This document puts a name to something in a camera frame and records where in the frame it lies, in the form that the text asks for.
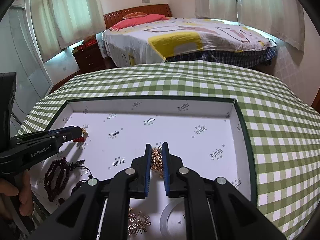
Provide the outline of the person's left hand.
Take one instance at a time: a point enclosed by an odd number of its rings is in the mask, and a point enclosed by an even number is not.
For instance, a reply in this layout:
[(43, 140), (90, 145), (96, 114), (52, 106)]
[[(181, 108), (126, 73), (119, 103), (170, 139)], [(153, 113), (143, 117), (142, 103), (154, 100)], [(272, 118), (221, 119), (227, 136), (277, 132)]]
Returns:
[(10, 182), (1, 179), (1, 194), (8, 197), (18, 196), (20, 200), (19, 211), (22, 216), (29, 216), (33, 213), (34, 205), (32, 200), (30, 173), (28, 170), (23, 172), (22, 186), (20, 189), (12, 185)]

